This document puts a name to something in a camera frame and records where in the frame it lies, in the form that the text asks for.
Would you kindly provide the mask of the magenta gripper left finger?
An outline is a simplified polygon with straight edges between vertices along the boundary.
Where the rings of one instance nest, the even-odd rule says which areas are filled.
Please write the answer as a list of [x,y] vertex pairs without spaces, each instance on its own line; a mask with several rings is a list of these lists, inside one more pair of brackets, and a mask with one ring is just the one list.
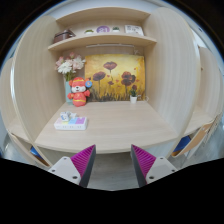
[[89,183],[96,155],[96,146],[92,145],[72,157],[63,156],[49,172],[81,187]]

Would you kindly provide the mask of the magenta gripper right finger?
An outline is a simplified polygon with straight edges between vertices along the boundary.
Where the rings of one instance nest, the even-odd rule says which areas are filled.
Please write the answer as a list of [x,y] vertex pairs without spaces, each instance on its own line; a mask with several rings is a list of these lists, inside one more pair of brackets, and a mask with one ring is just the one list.
[[137,182],[140,187],[173,174],[177,169],[163,156],[155,157],[138,146],[131,145]]

